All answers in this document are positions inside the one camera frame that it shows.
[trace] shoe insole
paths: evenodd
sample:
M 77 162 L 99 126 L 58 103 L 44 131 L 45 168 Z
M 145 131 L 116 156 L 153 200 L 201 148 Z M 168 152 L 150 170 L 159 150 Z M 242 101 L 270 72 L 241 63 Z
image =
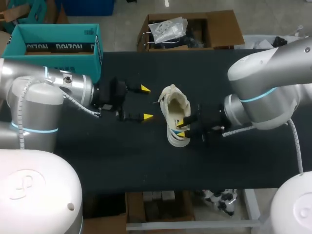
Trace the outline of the shoe insole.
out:
M 173 99 L 168 104 L 168 111 L 169 111 L 169 118 L 167 118 L 168 125 L 170 128 L 177 129 L 176 128 L 176 120 L 182 120 L 184 115 L 184 110 L 181 108 L 180 103 Z

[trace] black table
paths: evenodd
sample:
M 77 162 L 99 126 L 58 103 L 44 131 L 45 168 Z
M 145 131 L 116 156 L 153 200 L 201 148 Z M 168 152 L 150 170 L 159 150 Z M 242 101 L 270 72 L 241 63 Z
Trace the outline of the black table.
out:
M 132 191 L 275 188 L 298 173 L 290 127 L 251 130 L 224 138 L 207 148 L 191 140 L 172 146 L 157 101 L 162 89 L 175 84 L 197 103 L 218 105 L 232 91 L 229 67 L 254 50 L 160 53 L 105 53 L 102 78 L 117 76 L 140 82 L 148 96 L 129 94 L 125 111 L 154 114 L 152 121 L 118 122 L 111 113 L 95 119 L 72 107 L 63 108 L 55 153 L 76 170 L 85 194 Z M 312 109 L 293 116 L 305 171 L 312 170 Z

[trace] gray floor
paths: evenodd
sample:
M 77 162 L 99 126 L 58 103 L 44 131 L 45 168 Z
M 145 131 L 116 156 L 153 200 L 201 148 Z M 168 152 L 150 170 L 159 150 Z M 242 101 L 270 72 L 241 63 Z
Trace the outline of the gray floor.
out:
M 135 51 L 136 39 L 149 13 L 205 12 L 233 9 L 243 34 L 288 35 L 299 25 L 312 35 L 312 2 L 304 0 L 116 0 L 114 14 L 109 17 L 70 17 L 71 23 L 99 23 L 105 51 Z M 276 189 L 255 190 L 260 210 L 265 210 Z M 228 216 L 212 207 L 195 202 L 196 220 L 225 220 Z M 244 202 L 237 203 L 235 216 L 246 219 Z M 193 230 L 175 233 L 248 234 L 248 229 Z

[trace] white sneaker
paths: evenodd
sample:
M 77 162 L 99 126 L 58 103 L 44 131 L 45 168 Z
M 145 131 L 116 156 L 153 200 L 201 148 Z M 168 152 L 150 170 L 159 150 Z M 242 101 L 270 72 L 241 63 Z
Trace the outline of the white sneaker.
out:
M 167 137 L 173 146 L 184 147 L 190 139 L 177 134 L 190 129 L 190 126 L 177 128 L 184 117 L 191 115 L 191 105 L 186 96 L 174 84 L 166 87 L 159 97 L 160 108 L 167 121 Z

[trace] teal cardboard box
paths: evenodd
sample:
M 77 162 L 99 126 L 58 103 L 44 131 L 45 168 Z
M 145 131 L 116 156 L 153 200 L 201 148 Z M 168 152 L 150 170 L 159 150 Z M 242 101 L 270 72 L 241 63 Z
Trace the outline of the teal cardboard box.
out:
M 2 25 L 8 33 L 12 33 L 18 24 L 38 24 L 43 23 L 47 4 L 44 0 L 10 0 L 7 9 L 29 3 L 30 12 L 26 18 L 15 19 L 12 22 L 3 22 Z
M 17 25 L 2 57 L 88 75 L 96 83 L 103 60 L 99 25 Z

